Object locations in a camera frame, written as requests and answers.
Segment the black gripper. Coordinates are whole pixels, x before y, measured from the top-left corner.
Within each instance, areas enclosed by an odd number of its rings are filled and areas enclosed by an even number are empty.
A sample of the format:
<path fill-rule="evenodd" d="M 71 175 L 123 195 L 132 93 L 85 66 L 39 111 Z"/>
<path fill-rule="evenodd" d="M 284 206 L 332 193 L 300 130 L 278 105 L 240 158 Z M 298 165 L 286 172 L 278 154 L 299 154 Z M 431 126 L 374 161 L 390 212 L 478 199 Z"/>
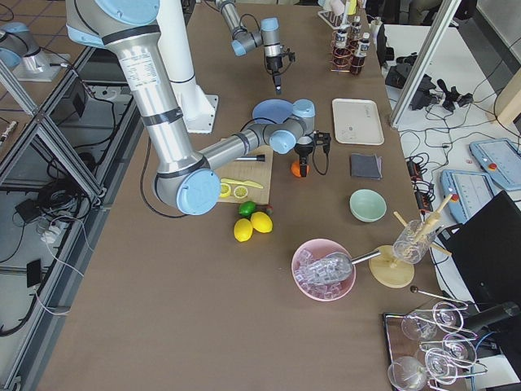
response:
<path fill-rule="evenodd" d="M 331 149 L 331 136 L 329 133 L 315 131 L 310 135 L 301 137 L 296 145 L 294 151 L 299 157 L 300 162 L 300 176 L 306 178 L 308 175 L 308 156 L 313 154 L 316 147 L 322 147 L 326 159 L 329 160 L 329 152 Z"/>
<path fill-rule="evenodd" d="M 265 68 L 272 76 L 276 95 L 282 93 L 282 77 L 281 69 L 283 67 L 283 58 L 287 57 L 292 63 L 295 61 L 295 53 L 284 45 L 270 45 L 264 47 Z"/>

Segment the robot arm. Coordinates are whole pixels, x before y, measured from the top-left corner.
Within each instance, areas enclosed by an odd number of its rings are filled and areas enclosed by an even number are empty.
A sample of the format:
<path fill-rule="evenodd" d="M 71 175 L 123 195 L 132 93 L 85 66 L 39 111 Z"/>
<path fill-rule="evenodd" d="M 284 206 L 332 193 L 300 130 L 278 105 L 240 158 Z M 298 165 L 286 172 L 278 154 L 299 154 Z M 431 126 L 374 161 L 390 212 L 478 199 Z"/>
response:
<path fill-rule="evenodd" d="M 161 30 L 167 6 L 166 1 L 68 1 L 68 36 L 117 57 L 160 160 L 153 185 L 156 197 L 184 215 L 201 215 L 219 199 L 217 168 L 262 145 L 279 154 L 289 152 L 313 134 L 315 107 L 299 99 L 283 123 L 253 124 L 195 151 L 168 74 L 175 57 L 160 51 L 186 33 L 182 11 L 173 13 L 172 30 Z"/>
<path fill-rule="evenodd" d="M 256 48 L 264 50 L 265 71 L 271 76 L 276 95 L 282 93 L 282 75 L 296 61 L 296 53 L 280 40 L 276 17 L 261 22 L 251 14 L 239 15 L 235 1 L 216 1 L 217 10 L 224 18 L 230 34 L 231 47 L 236 56 L 245 56 Z"/>

